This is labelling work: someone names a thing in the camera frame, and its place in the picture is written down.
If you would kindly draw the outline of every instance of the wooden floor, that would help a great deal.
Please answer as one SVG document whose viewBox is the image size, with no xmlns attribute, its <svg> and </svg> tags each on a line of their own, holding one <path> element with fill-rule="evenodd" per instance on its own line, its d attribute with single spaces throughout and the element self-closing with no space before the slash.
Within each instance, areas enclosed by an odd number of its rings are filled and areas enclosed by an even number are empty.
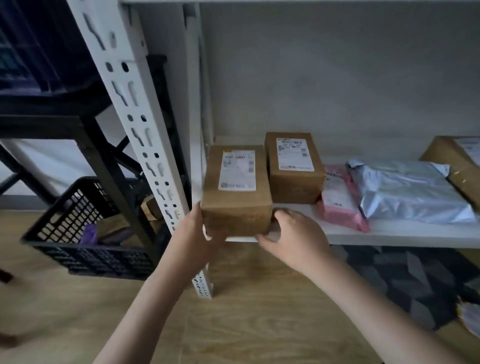
<svg viewBox="0 0 480 364">
<path fill-rule="evenodd" d="M 0 363 L 90 363 L 141 282 L 70 276 L 19 237 L 38 213 L 0 211 L 0 332 L 22 343 Z M 478 259 L 478 252 L 472 254 Z M 301 275 L 253 243 L 228 243 L 210 266 L 215 298 L 188 287 L 175 306 L 153 363 L 380 363 L 348 318 Z M 440 335 L 480 363 L 480 341 L 458 323 Z"/>
</svg>

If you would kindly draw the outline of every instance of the pink mailer bag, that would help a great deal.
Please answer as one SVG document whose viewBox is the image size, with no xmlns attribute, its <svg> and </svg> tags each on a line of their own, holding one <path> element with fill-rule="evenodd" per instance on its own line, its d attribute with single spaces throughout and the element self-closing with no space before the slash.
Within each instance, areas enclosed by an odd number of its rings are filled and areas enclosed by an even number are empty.
<svg viewBox="0 0 480 364">
<path fill-rule="evenodd" d="M 370 232 L 367 219 L 358 205 L 358 191 L 347 167 L 326 165 L 322 198 L 317 202 L 320 216 L 332 224 L 345 226 L 361 232 Z"/>
</svg>

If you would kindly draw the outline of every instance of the slotted metal upright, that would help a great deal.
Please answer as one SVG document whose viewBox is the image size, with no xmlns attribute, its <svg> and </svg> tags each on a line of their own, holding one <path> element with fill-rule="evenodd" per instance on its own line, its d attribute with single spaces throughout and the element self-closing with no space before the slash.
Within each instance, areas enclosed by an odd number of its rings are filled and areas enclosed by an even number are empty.
<svg viewBox="0 0 480 364">
<path fill-rule="evenodd" d="M 148 68 L 147 44 L 138 12 L 134 6 L 118 0 L 67 1 L 165 221 L 173 233 L 189 208 Z M 200 44 L 196 20 L 187 17 L 185 26 L 188 92 L 194 96 L 189 98 L 190 143 L 203 151 L 197 153 L 197 148 L 192 149 L 191 165 L 202 171 L 205 153 L 201 135 Z M 193 203 L 200 200 L 201 179 L 192 177 Z M 207 268 L 192 282 L 200 297 L 212 297 Z"/>
</svg>

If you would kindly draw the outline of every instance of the white label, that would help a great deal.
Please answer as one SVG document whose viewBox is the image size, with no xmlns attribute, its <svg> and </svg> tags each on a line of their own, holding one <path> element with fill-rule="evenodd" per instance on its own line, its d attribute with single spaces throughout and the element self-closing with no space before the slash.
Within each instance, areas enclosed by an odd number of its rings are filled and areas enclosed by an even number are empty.
<svg viewBox="0 0 480 364">
<path fill-rule="evenodd" d="M 480 138 L 458 138 L 455 141 L 480 166 Z"/>
<path fill-rule="evenodd" d="M 276 151 L 279 170 L 315 171 L 305 139 L 277 138 Z"/>
<path fill-rule="evenodd" d="M 328 171 L 325 178 L 324 190 L 322 191 L 324 206 L 344 208 L 346 210 L 358 211 L 350 190 L 343 177 L 334 171 Z"/>
<path fill-rule="evenodd" d="M 244 192 L 257 190 L 254 150 L 223 152 L 218 189 Z"/>
</svg>

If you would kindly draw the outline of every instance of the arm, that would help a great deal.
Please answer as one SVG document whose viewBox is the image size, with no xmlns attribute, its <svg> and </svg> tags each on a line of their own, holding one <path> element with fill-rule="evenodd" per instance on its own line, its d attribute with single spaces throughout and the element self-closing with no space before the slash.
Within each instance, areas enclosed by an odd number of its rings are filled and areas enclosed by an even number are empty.
<svg viewBox="0 0 480 364">
<path fill-rule="evenodd" d="M 94 364 L 148 364 L 173 306 L 188 282 L 212 258 L 224 239 L 207 241 L 200 205 L 183 218 L 157 268 Z"/>
<path fill-rule="evenodd" d="M 390 302 L 331 252 L 322 228 L 295 211 L 275 213 L 281 236 L 274 243 L 259 235 L 260 245 L 309 278 L 352 320 L 388 364 L 465 364 L 432 332 Z"/>
</svg>

